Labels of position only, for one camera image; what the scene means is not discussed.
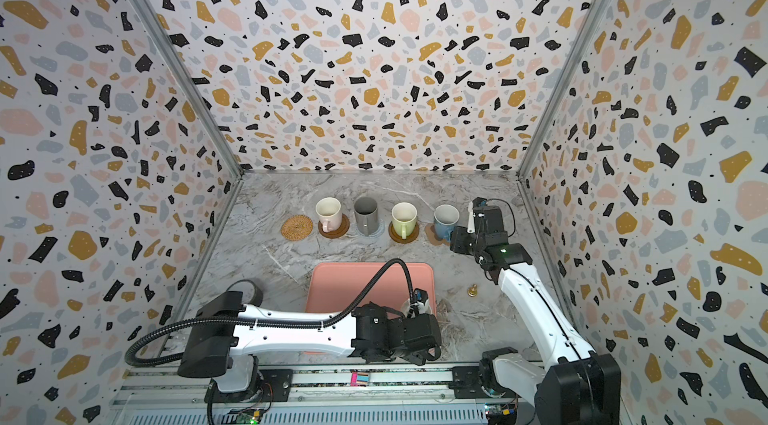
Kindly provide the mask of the cork paw coaster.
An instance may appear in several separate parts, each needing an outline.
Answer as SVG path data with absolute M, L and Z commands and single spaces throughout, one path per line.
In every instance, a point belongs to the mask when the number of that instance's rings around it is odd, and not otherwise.
M 449 241 L 446 241 L 446 240 L 441 240 L 441 239 L 440 239 L 440 238 L 437 236 L 437 234 L 436 234 L 436 231 L 435 231 L 435 228 L 434 228 L 434 225 L 433 225 L 433 224 L 428 224 L 428 225 L 425 227 L 425 234 L 426 234 L 427 240 L 428 240 L 428 241 L 429 241 L 429 243 L 430 243 L 431 245 L 433 245 L 433 246 L 441 246 L 441 245 L 444 245 L 444 246 L 448 246 L 448 245 L 449 245 Z

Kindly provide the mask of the green mug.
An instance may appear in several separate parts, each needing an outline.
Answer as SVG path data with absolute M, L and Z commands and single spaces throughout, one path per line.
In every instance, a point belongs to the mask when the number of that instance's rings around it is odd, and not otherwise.
M 392 208 L 391 216 L 394 233 L 401 240 L 407 240 L 417 225 L 416 207 L 409 202 L 400 202 Z

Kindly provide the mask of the dark brown wooden coaster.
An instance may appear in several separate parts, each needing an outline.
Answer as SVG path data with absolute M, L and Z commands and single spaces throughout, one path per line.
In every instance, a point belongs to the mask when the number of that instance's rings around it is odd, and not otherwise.
M 350 221 L 348 216 L 346 214 L 343 214 L 341 218 L 341 224 L 337 229 L 326 232 L 323 229 L 323 223 L 321 221 L 317 222 L 317 228 L 318 228 L 318 233 L 321 236 L 327 239 L 338 239 L 347 234 L 350 228 Z

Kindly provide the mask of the dark grey mug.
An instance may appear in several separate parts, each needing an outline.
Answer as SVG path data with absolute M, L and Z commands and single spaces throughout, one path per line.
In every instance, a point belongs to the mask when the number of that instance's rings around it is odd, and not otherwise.
M 358 231 L 371 236 L 379 229 L 378 203 L 371 197 L 361 197 L 354 203 L 354 214 Z

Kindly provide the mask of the pink handled cream mug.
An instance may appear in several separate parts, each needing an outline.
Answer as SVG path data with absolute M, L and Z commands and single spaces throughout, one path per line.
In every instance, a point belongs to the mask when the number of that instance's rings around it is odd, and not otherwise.
M 317 202 L 315 212 L 319 221 L 323 223 L 323 229 L 333 231 L 341 224 L 342 207 L 341 202 L 334 197 L 325 197 Z

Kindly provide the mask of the brown rattan woven coaster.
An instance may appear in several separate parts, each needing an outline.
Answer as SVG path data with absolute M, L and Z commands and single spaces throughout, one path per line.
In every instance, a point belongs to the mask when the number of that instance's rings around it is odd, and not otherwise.
M 286 240 L 296 242 L 307 238 L 314 228 L 314 222 L 308 216 L 294 215 L 283 223 L 280 234 Z

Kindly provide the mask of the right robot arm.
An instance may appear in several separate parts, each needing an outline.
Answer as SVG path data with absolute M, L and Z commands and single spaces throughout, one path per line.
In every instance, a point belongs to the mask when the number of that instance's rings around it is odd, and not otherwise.
M 470 256 L 512 302 L 531 334 L 540 363 L 514 348 L 483 354 L 477 380 L 491 397 L 528 402 L 542 424 L 617 424 L 621 370 L 598 354 L 568 321 L 525 248 L 511 242 L 496 199 L 475 198 L 466 226 L 454 227 L 450 249 Z

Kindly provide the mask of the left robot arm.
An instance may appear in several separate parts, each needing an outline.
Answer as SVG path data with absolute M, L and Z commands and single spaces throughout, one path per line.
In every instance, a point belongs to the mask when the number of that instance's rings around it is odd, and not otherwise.
M 390 268 L 401 268 L 408 292 L 406 311 L 365 300 Z M 172 362 L 185 378 L 206 378 L 224 394 L 250 386 L 261 352 L 313 352 L 352 357 L 365 363 L 398 359 L 423 366 L 440 358 L 442 337 L 428 296 L 417 289 L 406 263 L 385 262 L 343 310 L 335 313 L 284 313 L 242 301 L 226 291 L 191 319 L 162 326 L 137 339 L 124 360 L 134 368 Z

